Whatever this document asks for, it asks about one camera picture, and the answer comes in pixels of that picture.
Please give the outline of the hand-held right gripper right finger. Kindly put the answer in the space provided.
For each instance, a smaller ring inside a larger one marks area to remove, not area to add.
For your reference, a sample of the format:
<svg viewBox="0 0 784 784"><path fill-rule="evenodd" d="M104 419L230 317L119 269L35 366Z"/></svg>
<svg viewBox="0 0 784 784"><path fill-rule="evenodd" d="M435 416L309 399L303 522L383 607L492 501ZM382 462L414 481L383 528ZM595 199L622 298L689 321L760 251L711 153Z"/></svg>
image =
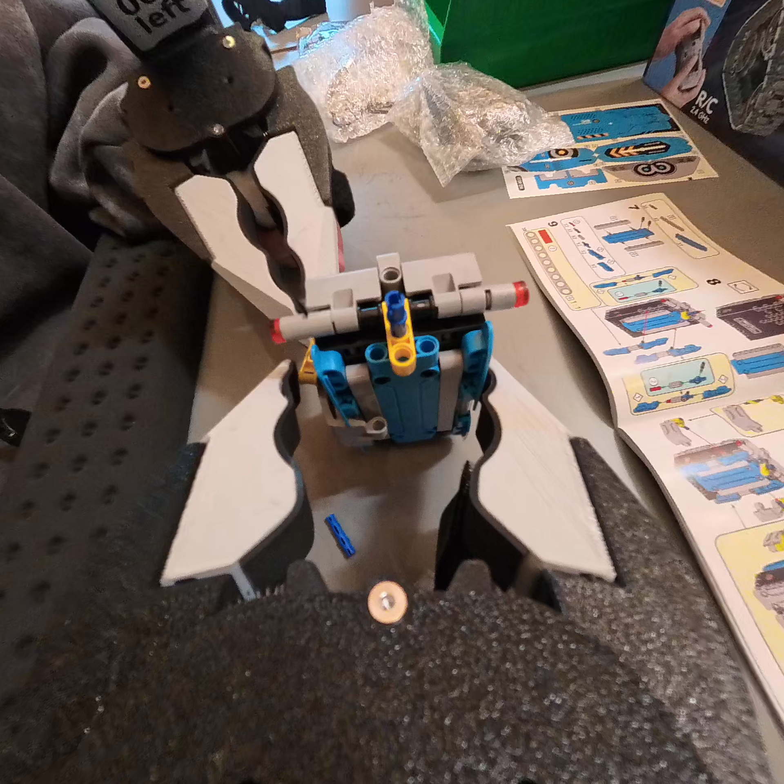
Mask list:
<svg viewBox="0 0 784 784"><path fill-rule="evenodd" d="M616 568L565 427L509 372L489 372L466 463L441 516L435 588L467 561L502 590L534 590L545 572L606 583Z"/></svg>

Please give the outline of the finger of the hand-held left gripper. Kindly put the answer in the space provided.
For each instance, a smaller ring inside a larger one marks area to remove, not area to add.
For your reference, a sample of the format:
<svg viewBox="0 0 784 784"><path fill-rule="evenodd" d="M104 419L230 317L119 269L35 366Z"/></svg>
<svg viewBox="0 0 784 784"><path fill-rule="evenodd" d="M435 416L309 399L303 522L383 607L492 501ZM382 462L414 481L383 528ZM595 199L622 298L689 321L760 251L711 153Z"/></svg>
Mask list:
<svg viewBox="0 0 784 784"><path fill-rule="evenodd" d="M339 227L321 198L296 132L272 137L258 156L258 184L277 207L285 240L305 278L338 274Z"/></svg>
<svg viewBox="0 0 784 784"><path fill-rule="evenodd" d="M175 189L213 268L267 316L307 313L302 264L281 230L260 230L228 179L196 175Z"/></svg>

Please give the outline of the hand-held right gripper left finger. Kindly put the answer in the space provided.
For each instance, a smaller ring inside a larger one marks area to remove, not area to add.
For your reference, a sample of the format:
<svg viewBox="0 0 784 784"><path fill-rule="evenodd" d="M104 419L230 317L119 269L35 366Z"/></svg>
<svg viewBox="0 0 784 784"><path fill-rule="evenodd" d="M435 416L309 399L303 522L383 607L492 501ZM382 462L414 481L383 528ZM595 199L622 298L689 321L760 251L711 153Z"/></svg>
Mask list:
<svg viewBox="0 0 784 784"><path fill-rule="evenodd" d="M295 366L279 365L201 438L161 586L228 577L240 597L274 595L309 554L299 401Z"/></svg>

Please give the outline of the grey blue toy brick assembly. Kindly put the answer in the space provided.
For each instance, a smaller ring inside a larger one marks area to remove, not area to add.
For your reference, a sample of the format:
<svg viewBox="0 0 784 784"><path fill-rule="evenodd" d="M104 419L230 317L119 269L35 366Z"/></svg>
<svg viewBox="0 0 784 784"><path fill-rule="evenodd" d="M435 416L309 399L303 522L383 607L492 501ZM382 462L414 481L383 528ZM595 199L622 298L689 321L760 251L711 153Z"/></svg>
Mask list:
<svg viewBox="0 0 784 784"><path fill-rule="evenodd" d="M491 371L488 316L525 307L524 281L488 285L474 254L403 261L306 284L307 313L275 319L276 343L315 344L319 400L338 437L384 417L395 444L466 436Z"/></svg>

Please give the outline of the brick instruction booklet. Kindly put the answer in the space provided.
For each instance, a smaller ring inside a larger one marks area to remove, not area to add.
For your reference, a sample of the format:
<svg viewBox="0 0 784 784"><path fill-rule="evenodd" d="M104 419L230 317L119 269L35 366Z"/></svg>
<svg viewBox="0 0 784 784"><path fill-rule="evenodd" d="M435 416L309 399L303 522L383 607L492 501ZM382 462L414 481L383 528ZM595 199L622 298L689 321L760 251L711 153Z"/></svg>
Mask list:
<svg viewBox="0 0 784 784"><path fill-rule="evenodd" d="M509 229L782 711L782 283L664 194Z"/></svg>

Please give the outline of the grey desk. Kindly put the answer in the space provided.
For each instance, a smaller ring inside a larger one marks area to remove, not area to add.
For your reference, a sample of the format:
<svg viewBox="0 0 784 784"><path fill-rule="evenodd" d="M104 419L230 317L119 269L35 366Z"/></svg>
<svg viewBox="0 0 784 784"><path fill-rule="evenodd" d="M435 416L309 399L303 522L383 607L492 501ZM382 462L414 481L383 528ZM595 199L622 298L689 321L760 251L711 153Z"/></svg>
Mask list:
<svg viewBox="0 0 784 784"><path fill-rule="evenodd" d="M662 191L726 250L782 280L782 189L687 118L681 122L718 179L666 184ZM508 224L648 193L646 187L510 200L500 171L464 173L447 187L421 150L385 125L345 145L333 162L347 174L356 215L343 231L346 267L376 255L404 259L474 252L488 282L534 286ZM574 435L591 442L649 514L693 560L671 507L646 465L613 429L601 375L572 330L538 289L529 304L493 317L494 358ZM191 413L189 441L201 439L293 347L270 341L265 318L222 279L212 288L209 322ZM463 466L479 456L474 436L367 451L332 436L311 389L297 409L296 460L316 522L310 560L328 587L359 590L374 579L422 585L434 568L437 527ZM336 515L354 544L346 558L325 524Z"/></svg>

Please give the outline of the blue toy brick pin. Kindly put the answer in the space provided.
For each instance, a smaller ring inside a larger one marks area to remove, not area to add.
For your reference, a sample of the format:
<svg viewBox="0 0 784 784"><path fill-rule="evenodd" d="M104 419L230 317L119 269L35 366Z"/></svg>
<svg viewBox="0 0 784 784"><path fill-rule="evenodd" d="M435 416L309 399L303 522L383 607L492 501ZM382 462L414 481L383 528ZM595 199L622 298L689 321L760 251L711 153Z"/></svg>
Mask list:
<svg viewBox="0 0 784 784"><path fill-rule="evenodd" d="M338 546L340 552L347 559L354 557L354 555L356 554L356 549L354 548L354 544L351 542L350 537L344 530L342 524L339 522L336 515L334 514L328 515L325 518L325 524L327 525L329 532L334 538L335 543Z"/></svg>

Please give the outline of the black perforated pad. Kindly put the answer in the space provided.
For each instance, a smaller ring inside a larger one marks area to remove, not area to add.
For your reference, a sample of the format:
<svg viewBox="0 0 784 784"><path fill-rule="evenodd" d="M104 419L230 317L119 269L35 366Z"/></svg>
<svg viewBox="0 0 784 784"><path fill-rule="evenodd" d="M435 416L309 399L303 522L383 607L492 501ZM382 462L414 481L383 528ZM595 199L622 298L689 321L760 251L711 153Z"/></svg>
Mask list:
<svg viewBox="0 0 784 784"><path fill-rule="evenodd" d="M2 491L3 698L93 541L186 443L211 287L179 241L96 248Z"/></svg>

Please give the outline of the crumpled clear plastic bag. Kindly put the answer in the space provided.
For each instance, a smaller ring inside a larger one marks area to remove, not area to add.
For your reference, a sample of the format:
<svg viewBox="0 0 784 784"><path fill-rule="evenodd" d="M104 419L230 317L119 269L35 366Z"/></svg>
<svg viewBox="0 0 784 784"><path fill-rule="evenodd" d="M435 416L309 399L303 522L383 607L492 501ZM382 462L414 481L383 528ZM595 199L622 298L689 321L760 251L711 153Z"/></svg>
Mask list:
<svg viewBox="0 0 784 784"><path fill-rule="evenodd" d="M573 146L566 123L524 93L468 64L435 64L425 22L423 2L394 2L300 52L296 75L331 142L392 124L443 186Z"/></svg>

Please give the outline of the green plastic bin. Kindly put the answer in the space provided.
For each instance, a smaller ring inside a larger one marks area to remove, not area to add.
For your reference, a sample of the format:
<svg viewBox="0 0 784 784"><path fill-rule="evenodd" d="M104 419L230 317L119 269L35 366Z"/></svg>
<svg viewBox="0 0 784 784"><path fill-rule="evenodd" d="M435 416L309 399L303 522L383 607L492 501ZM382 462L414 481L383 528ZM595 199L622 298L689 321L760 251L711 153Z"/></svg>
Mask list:
<svg viewBox="0 0 784 784"><path fill-rule="evenodd" d="M672 1L426 1L434 59L515 87L647 60Z"/></svg>

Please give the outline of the blue sticker sheet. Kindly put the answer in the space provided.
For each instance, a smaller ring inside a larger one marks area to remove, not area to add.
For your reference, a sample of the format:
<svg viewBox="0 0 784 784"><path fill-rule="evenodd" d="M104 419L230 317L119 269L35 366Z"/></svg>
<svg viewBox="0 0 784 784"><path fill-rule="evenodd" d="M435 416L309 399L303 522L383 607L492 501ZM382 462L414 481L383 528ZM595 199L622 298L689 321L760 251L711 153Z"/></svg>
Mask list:
<svg viewBox="0 0 784 784"><path fill-rule="evenodd" d="M503 168L510 199L717 178L661 100L561 113L572 141Z"/></svg>

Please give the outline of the toy robot kit box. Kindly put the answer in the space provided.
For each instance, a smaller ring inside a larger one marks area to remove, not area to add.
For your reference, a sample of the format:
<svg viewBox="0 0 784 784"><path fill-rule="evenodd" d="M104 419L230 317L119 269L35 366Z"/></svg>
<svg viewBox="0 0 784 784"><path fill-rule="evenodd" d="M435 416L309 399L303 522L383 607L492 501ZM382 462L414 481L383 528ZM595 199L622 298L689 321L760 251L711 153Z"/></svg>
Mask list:
<svg viewBox="0 0 784 784"><path fill-rule="evenodd" d="M783 2L675 1L643 82L783 185Z"/></svg>

